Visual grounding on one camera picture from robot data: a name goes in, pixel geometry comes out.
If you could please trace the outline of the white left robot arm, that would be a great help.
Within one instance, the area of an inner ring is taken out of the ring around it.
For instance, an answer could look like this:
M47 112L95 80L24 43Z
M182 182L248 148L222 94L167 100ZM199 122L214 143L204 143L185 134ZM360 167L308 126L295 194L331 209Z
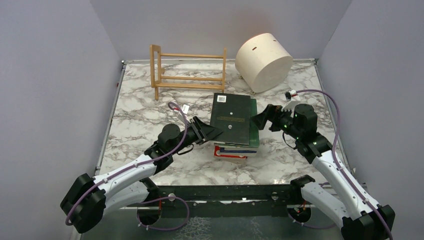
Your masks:
M65 224L82 234L96 226L107 212L143 202L149 195L143 180L166 169L173 162L173 155L182 149L202 145L221 133L220 128L196 116L184 130L174 123L165 125L157 140L130 163L101 175L78 176L60 203Z

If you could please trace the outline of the wooden dowel rack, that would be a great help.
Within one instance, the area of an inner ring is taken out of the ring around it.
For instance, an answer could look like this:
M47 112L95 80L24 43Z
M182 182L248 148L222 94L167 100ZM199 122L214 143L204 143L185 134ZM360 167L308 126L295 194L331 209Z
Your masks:
M159 99L159 88L173 89L195 89L225 91L226 86L226 65L227 49L224 48L221 55L213 54L188 54L188 53L166 53L162 52L159 45L149 46L150 54L150 86L154 89L154 99ZM190 76L169 76L165 75L165 68L162 67L163 57L181 57L194 59L216 59L222 60L221 77L190 77Z

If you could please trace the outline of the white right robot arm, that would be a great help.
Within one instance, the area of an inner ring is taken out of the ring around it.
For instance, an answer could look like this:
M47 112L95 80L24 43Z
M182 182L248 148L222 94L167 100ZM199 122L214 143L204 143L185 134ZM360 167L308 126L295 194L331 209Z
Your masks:
M271 132L282 131L294 138L294 148L325 177L337 197L313 180L300 184L300 195L327 215L345 240L393 239L394 210L382 206L346 170L333 145L317 131L318 116L311 105L298 104L288 110L269 104L251 120L259 130L271 122Z

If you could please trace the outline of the dark green hardcover book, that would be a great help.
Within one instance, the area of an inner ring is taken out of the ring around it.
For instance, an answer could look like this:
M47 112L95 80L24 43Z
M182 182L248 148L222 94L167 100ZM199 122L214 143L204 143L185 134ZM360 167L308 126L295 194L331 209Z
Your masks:
M215 93L210 125L222 131L216 143L245 145L250 141L251 97L249 95Z

